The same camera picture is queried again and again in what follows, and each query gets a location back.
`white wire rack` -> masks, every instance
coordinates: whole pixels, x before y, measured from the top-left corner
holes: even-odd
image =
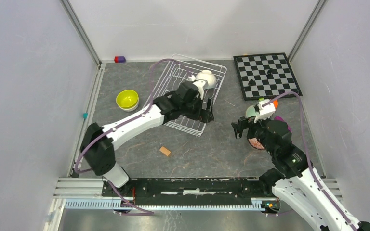
[[[213,89],[205,90],[204,93],[205,97],[203,100],[202,107],[206,108],[208,98],[213,98],[214,104],[216,97],[218,96],[219,90],[221,88],[223,79],[225,77],[227,68],[222,65],[209,63],[206,61],[186,57],[179,54],[174,54],[172,58],[178,60],[181,63],[181,65],[185,66],[191,72],[191,74],[195,76],[202,70],[212,71],[217,80],[216,86]],[[165,66],[165,69],[162,72],[160,78],[155,84],[153,98],[162,96],[169,91],[177,90],[179,85],[184,81],[188,81],[188,78],[186,76],[186,70],[183,69],[179,64],[175,64],[174,62],[169,61]],[[148,105],[149,101],[150,98],[148,98],[144,106]],[[201,136],[206,127],[205,123],[188,119],[183,115],[179,116],[179,118],[174,121],[169,121],[165,125],[195,136]]]

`chessboard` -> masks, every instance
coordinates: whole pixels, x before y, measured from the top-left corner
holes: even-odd
[[[285,53],[242,55],[233,59],[245,100],[274,98],[288,91],[302,95]]]

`wooden block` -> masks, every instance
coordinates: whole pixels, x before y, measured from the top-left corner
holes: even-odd
[[[171,151],[166,149],[164,146],[162,146],[160,149],[159,149],[160,152],[164,153],[164,155],[166,156],[169,156],[171,154]]]

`gray countertop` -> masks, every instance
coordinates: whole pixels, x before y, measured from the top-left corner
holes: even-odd
[[[254,101],[244,101],[233,60],[211,61],[227,67],[213,113],[215,120],[208,123],[201,137],[195,137],[168,126],[152,128],[127,141],[116,151],[116,161],[132,178],[136,177],[252,177],[260,176],[273,167],[265,151],[253,149],[246,140],[235,139],[231,122],[244,116]],[[148,70],[153,63],[107,64],[95,107],[93,122],[100,126],[116,122],[140,110],[149,95]],[[156,78],[165,64],[157,68]],[[118,108],[116,96],[126,89],[135,90],[140,106],[127,113]],[[300,134],[299,106],[295,98],[279,100],[276,115],[282,117],[292,129],[292,141],[303,148]],[[313,140],[305,123],[305,140],[311,160],[321,174]],[[165,156],[159,149],[166,147],[172,153]],[[95,177],[92,172],[80,177]]]

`white wall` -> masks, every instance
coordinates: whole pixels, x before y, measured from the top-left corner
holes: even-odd
[[[292,64],[326,172],[370,221],[370,0],[328,1]]]
[[[0,231],[42,230],[96,66],[58,0],[0,0]]]
[[[317,0],[70,0],[100,59],[289,53]]]

